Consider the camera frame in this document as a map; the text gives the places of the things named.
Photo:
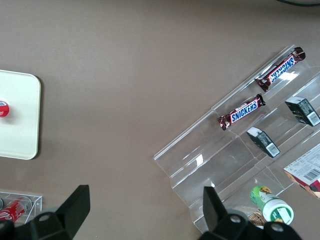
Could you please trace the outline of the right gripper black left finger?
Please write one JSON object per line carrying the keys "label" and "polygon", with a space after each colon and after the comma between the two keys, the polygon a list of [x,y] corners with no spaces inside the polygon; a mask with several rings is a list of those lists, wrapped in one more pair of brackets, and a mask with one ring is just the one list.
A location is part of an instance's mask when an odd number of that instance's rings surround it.
{"label": "right gripper black left finger", "polygon": [[72,240],[90,212],[90,187],[79,185],[54,212],[37,215],[14,231],[16,240]]}

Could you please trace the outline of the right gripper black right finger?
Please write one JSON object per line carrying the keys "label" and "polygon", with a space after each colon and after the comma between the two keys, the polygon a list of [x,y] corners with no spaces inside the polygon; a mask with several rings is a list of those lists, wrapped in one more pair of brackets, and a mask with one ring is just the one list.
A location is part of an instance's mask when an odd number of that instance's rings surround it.
{"label": "right gripper black right finger", "polygon": [[263,240],[262,229],[253,225],[243,214],[229,213],[214,187],[203,188],[203,214],[208,231],[201,240]]}

